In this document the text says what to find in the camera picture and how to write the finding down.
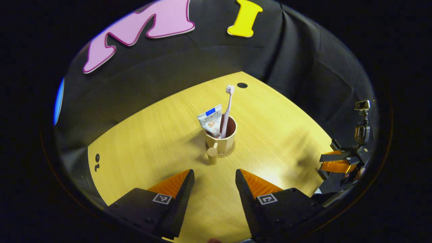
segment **toothbrush holder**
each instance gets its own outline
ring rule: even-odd
[[[237,122],[232,116],[228,117],[228,124],[226,126],[226,138],[214,138],[210,136],[206,131],[206,149],[207,156],[210,164],[214,165],[217,162],[218,157],[225,157],[232,153],[235,148],[235,134],[237,133]]]

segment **wood grain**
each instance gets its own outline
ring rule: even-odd
[[[246,83],[247,88],[237,87]],[[235,85],[230,115],[238,129],[232,154],[210,165],[197,115],[228,105],[227,85]],[[283,188],[312,196],[322,183],[317,173],[331,138],[293,102],[252,76],[238,72],[162,99],[105,132],[88,147],[90,168],[103,200],[112,204],[133,188],[148,189],[186,169],[195,185],[178,243],[225,243],[251,237],[235,186],[236,169]]]

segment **pink toothbrush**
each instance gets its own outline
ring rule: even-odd
[[[229,94],[229,103],[228,103],[228,108],[225,111],[225,115],[223,116],[222,136],[221,136],[221,138],[225,138],[226,137],[226,126],[228,124],[229,112],[231,111],[231,99],[232,99],[232,95],[234,94],[234,85],[228,85],[226,87],[226,92]]]

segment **yellow letter i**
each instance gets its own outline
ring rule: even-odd
[[[240,4],[237,19],[234,25],[228,27],[226,31],[230,35],[251,37],[254,34],[252,26],[254,25],[255,18],[259,12],[263,11],[263,8],[247,0],[237,0],[237,2]]]

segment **white toothpaste tube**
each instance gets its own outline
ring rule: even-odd
[[[221,138],[220,123],[222,120],[222,104],[218,104],[215,108],[204,112],[197,116],[200,121],[201,127],[209,132],[210,136],[214,138]]]

